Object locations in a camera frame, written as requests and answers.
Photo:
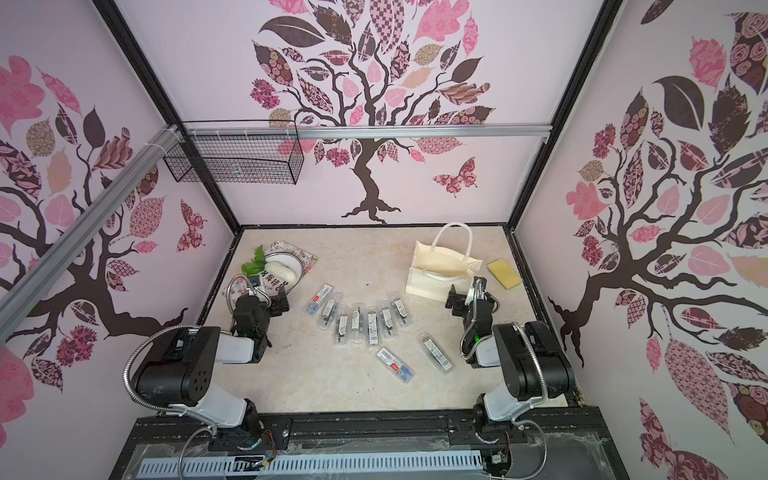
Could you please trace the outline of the cream canvas tote bag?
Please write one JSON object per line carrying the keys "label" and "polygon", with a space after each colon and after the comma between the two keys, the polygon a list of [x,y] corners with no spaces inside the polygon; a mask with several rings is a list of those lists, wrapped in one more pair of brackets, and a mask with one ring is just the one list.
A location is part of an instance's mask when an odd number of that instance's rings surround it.
{"label": "cream canvas tote bag", "polygon": [[[467,232],[463,251],[439,245],[442,235],[453,227]],[[442,226],[430,244],[416,242],[405,291],[435,301],[445,300],[452,287],[459,294],[466,294],[483,263],[471,255],[473,241],[472,229],[467,224],[450,222]]]}

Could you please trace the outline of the compass case with red label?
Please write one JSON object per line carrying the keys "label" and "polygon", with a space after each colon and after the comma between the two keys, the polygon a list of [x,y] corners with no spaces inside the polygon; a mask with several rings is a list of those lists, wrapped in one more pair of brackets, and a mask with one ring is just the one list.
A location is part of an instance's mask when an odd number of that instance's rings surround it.
{"label": "compass case with red label", "polygon": [[314,316],[331,297],[334,287],[330,284],[323,284],[315,295],[310,299],[305,307],[305,313]]}

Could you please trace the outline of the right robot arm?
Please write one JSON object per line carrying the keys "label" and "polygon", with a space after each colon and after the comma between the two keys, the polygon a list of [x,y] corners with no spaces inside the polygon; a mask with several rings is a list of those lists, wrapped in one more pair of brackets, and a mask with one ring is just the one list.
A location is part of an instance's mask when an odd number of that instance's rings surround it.
{"label": "right robot arm", "polygon": [[549,326],[539,320],[496,323],[498,301],[481,287],[461,294],[449,290],[445,307],[462,319],[459,352],[474,368],[499,367],[503,382],[478,397],[473,407],[473,431],[477,440],[495,444],[483,435],[501,422],[517,422],[526,412],[576,387],[573,367],[561,351]]}

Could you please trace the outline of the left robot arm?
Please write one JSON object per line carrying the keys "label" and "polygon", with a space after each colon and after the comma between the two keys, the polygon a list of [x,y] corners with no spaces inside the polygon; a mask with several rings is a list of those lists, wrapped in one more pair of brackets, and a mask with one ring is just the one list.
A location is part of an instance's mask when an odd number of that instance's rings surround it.
{"label": "left robot arm", "polygon": [[259,363],[272,347],[268,329],[273,318],[290,309],[283,288],[264,300],[239,297],[232,319],[234,332],[217,326],[176,325],[142,343],[129,357],[123,384],[132,401],[156,412],[188,416],[213,434],[236,428],[247,434],[241,450],[252,450],[266,429],[253,401],[216,384],[218,364]]}

